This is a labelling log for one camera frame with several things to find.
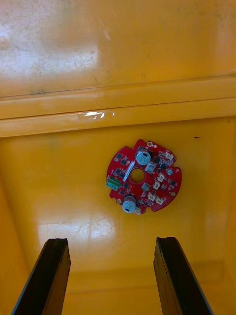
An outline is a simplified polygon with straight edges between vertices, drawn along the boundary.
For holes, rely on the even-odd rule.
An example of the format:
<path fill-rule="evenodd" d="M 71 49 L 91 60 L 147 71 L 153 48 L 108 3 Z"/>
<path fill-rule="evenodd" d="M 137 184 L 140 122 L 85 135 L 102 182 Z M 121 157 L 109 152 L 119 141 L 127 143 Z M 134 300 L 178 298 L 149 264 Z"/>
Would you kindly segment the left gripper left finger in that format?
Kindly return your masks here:
<path fill-rule="evenodd" d="M 60 315 L 71 267 L 67 239 L 48 239 L 12 311 L 13 315 Z"/>

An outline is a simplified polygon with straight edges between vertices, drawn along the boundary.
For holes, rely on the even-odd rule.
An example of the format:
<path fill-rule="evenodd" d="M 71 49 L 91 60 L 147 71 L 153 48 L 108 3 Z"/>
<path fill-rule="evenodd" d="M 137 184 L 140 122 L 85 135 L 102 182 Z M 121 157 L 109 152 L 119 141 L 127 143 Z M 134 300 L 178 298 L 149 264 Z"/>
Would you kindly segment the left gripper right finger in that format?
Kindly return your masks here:
<path fill-rule="evenodd" d="M 213 314 L 187 257 L 175 237 L 156 239 L 153 266 L 162 314 Z"/>

